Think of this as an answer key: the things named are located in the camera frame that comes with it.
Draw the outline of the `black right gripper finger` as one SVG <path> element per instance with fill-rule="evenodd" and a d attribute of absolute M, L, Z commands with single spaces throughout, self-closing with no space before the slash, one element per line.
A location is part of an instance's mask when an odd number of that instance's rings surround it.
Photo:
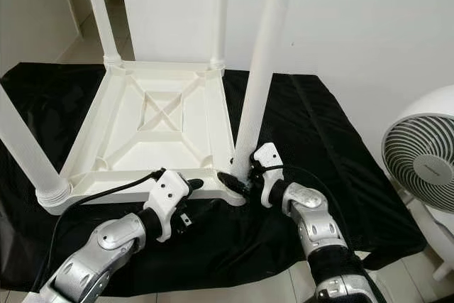
<path fill-rule="evenodd" d="M 217 179 L 223 183 L 227 189 L 231 192 L 235 192 L 237 194 L 249 194 L 249 187 L 244 183 L 239 177 L 231 175 L 230 173 L 218 171 L 217 172 Z"/>

